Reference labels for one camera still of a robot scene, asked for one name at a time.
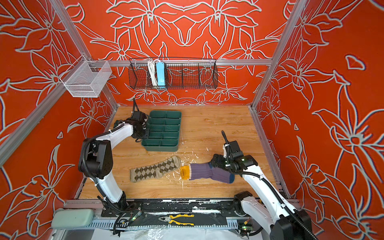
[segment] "sock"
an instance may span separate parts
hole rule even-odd
[[[180,168],[181,178],[185,180],[195,180],[200,178],[210,178],[212,180],[233,183],[235,175],[218,167],[212,167],[210,163],[191,163]]]
[[[139,182],[151,178],[161,178],[164,173],[178,169],[180,165],[180,158],[173,156],[154,165],[131,169],[131,182]]]

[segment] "white mesh basket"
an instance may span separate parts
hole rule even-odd
[[[63,82],[65,88],[73,97],[98,97],[112,74],[108,61],[105,61],[99,72],[92,72],[86,61],[79,64],[79,68],[76,69],[73,75]]]

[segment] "wire basket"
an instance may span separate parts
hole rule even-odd
[[[148,60],[157,58],[131,58],[129,85],[133,89],[215,89],[218,73],[215,59],[162,58],[165,86],[153,86]]]
[[[98,97],[112,74],[108,61],[105,61],[98,72],[92,71],[87,61],[81,61],[79,64],[73,75],[63,82],[65,88],[73,97]]]

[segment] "black wire basket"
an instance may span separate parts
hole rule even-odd
[[[164,62],[165,86],[153,86],[148,60]],[[215,59],[203,58],[131,58],[129,85],[133,89],[215,89],[218,73]]]

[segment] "pliers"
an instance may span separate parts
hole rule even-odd
[[[194,214],[192,214],[192,215],[188,215],[188,214],[178,214],[178,215],[176,215],[175,217],[174,216],[172,216],[172,215],[170,215],[169,217],[167,217],[167,216],[165,216],[165,217],[159,217],[159,220],[160,221],[163,221],[163,222],[167,222],[167,223],[169,223],[169,224],[171,224],[171,223],[176,223],[177,225],[191,225],[191,226],[194,226],[195,224],[193,224],[193,223],[183,223],[183,222],[177,222],[177,221],[175,221],[174,219],[175,218],[178,218],[178,217],[194,217],[195,215]]]

